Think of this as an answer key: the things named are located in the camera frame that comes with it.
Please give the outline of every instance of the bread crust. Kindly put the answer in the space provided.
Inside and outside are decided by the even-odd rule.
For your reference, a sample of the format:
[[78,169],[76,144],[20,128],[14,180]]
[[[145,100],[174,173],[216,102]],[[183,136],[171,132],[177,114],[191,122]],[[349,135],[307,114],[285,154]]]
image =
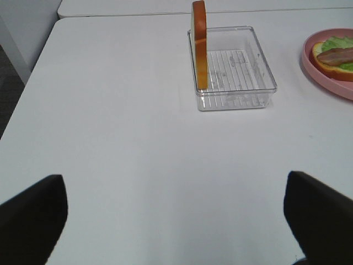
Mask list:
[[204,1],[192,3],[191,27],[194,27],[196,83],[198,89],[207,89],[207,24]]

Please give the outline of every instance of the bread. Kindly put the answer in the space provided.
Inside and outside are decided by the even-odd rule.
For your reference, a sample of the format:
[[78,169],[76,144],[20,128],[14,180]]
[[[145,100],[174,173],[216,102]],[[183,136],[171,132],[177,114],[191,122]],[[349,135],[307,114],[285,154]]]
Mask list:
[[204,1],[192,3],[191,47],[198,89],[207,89],[207,26]]
[[341,80],[341,81],[353,81],[353,72],[339,68],[337,66],[329,66],[317,59],[317,56],[322,53],[323,43],[316,43],[312,49],[313,63],[315,67],[327,77]]

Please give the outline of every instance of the table surface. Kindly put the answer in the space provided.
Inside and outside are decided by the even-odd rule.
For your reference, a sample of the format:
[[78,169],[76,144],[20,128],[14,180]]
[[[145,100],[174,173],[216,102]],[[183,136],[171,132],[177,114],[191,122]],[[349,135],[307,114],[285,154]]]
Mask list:
[[[191,0],[62,0],[61,18],[102,15],[190,13]],[[205,0],[207,12],[353,7],[352,0]]]
[[309,35],[352,15],[209,14],[210,27],[254,27],[278,84],[265,109],[219,112],[197,109],[190,15],[60,20],[0,141],[0,202],[63,175],[49,265],[292,264],[289,171],[353,197],[353,104],[299,63]]

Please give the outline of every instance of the clear plastic container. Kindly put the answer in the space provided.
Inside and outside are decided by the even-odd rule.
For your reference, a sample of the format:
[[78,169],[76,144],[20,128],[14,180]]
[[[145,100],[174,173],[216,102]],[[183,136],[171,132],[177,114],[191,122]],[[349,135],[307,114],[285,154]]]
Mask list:
[[200,111],[265,108],[277,84],[250,26],[207,29],[208,88],[199,90]]

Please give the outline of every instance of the lettuce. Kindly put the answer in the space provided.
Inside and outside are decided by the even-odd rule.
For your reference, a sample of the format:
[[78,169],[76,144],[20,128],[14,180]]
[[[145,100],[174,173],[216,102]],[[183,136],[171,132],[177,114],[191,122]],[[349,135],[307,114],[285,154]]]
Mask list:
[[338,67],[340,67],[344,70],[353,71],[353,62],[342,63]]
[[352,48],[353,47],[353,38],[338,38],[333,36],[324,42],[322,45],[322,52],[331,50],[333,48]]

